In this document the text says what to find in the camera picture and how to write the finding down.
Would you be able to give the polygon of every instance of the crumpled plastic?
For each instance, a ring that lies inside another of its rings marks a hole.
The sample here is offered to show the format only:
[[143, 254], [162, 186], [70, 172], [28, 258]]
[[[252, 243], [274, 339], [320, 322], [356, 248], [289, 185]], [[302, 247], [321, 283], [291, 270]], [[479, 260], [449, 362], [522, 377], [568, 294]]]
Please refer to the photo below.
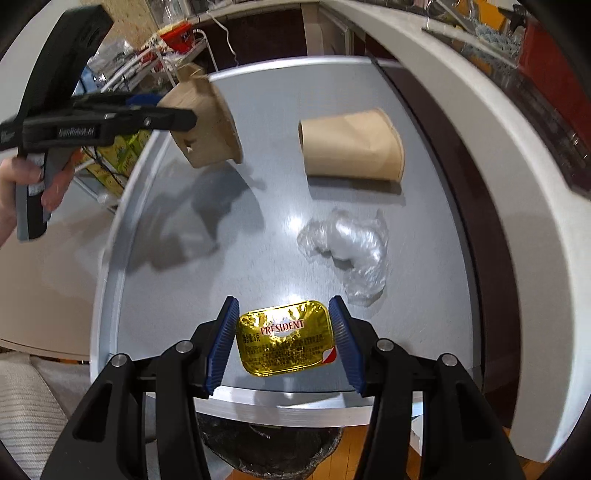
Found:
[[350, 261], [343, 286], [349, 300], [373, 301], [386, 286], [388, 276], [388, 227], [381, 210], [375, 219], [359, 219], [335, 209], [324, 221], [311, 220], [297, 242], [308, 258], [330, 253], [336, 260]]

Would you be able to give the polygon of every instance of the butter packet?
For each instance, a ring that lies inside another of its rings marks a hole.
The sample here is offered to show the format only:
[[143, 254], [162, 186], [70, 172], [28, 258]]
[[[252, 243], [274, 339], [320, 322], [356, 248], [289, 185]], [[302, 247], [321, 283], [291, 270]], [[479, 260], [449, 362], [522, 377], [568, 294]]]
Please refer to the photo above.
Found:
[[315, 300], [242, 315], [236, 340], [242, 365], [257, 377], [297, 372], [336, 359], [328, 310]]

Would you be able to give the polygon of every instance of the metal tray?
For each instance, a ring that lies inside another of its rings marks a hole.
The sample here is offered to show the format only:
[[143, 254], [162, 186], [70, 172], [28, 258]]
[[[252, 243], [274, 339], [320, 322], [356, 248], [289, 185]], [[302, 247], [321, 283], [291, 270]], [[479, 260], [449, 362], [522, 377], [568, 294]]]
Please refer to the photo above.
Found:
[[[409, 352], [480, 361], [475, 283], [456, 207], [412, 117], [369, 59], [276, 60], [211, 75], [235, 117], [244, 163], [194, 170], [167, 132], [152, 135], [125, 190], [103, 258], [91, 347], [94, 378], [109, 357], [159, 355], [216, 317], [227, 295], [241, 311], [345, 296], [330, 259], [309, 263], [296, 236], [335, 207], [382, 209], [390, 274], [371, 306], [350, 306]], [[298, 121], [382, 108], [406, 152], [401, 185], [308, 179]], [[347, 383], [340, 361], [258, 378], [234, 344], [222, 386], [196, 408], [221, 417], [292, 426], [369, 421], [371, 399]], [[417, 396], [415, 414], [421, 411]]]

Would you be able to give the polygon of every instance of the brown paper cup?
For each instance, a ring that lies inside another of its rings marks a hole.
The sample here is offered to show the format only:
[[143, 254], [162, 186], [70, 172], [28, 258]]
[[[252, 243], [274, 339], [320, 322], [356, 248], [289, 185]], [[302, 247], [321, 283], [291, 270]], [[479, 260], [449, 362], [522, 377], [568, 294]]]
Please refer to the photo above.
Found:
[[158, 105], [189, 108], [197, 115], [197, 124], [190, 131], [171, 132], [189, 163], [195, 168], [224, 160], [242, 163], [236, 125], [217, 87], [193, 64], [180, 68], [178, 79], [179, 84]]
[[381, 109], [300, 122], [306, 174], [400, 182], [404, 147]]

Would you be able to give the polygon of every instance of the wooden floor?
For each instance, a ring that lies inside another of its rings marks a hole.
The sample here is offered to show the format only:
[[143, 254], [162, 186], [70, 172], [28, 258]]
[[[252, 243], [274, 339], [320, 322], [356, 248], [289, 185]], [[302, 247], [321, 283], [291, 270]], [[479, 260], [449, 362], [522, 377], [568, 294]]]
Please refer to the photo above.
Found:
[[[366, 426], [345, 428], [339, 447], [318, 466], [309, 480], [353, 480], [366, 432]], [[527, 480], [537, 480], [548, 465], [548, 463], [537, 463], [521, 459], [521, 466]], [[411, 480], [418, 480], [420, 470], [421, 457], [409, 447], [407, 474]], [[228, 480], [253, 480], [253, 477], [234, 471], [228, 477]]]

